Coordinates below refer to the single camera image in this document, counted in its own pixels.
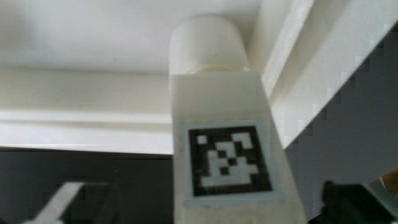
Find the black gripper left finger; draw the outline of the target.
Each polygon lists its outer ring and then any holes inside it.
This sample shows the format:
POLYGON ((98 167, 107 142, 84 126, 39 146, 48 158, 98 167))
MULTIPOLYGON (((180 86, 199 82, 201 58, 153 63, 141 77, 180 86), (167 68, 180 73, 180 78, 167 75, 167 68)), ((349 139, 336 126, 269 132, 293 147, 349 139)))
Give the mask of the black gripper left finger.
POLYGON ((66 182, 36 217, 22 224, 114 224, 112 185, 66 182))

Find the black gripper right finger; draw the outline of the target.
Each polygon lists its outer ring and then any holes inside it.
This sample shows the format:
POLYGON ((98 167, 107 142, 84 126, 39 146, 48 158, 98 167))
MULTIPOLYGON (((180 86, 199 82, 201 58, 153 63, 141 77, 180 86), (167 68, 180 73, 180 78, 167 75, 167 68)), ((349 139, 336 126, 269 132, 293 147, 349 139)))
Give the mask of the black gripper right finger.
POLYGON ((370 184, 324 185, 320 224, 398 224, 398 167, 370 184))

